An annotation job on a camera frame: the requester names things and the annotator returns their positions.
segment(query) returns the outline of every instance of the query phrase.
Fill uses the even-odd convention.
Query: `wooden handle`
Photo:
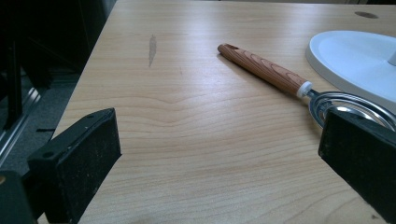
[[[309,82],[288,69],[229,44],[219,45],[218,50],[228,60],[247,69],[249,72],[273,84],[282,91],[303,97],[300,93],[300,88],[304,83]]]

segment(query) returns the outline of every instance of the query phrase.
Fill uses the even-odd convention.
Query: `white plate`
[[[396,38],[356,31],[315,35],[306,50],[311,66],[341,91],[359,95],[396,114]]]

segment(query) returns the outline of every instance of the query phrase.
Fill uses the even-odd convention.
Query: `strainer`
[[[312,83],[297,74],[246,50],[229,44],[218,47],[219,52],[228,60],[247,69],[254,75],[273,84],[282,91],[299,98],[308,96],[309,111],[315,121],[323,128],[329,110],[340,110],[355,114],[362,119],[370,119],[396,132],[396,116],[386,108],[357,95],[325,91],[319,93],[312,90]]]

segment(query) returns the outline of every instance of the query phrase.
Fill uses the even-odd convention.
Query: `gray floor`
[[[39,100],[27,110],[28,114],[24,112],[24,126],[0,164],[0,170],[14,170],[20,175],[24,175],[28,171],[26,158],[51,139],[79,79],[78,74],[72,74],[62,69],[51,73],[53,81],[50,89],[38,90]],[[32,86],[27,76],[21,78],[22,99],[26,100]],[[2,125],[0,127],[3,127],[7,118],[7,97],[0,102],[0,113],[0,125]]]

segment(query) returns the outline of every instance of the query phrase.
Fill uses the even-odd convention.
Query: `wooden table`
[[[336,91],[304,56],[311,37],[330,30],[396,36],[395,12],[119,0],[57,129],[96,110],[117,111],[123,155],[80,222],[383,223],[318,156],[321,129],[307,100],[230,63],[217,46],[247,49],[316,91]]]

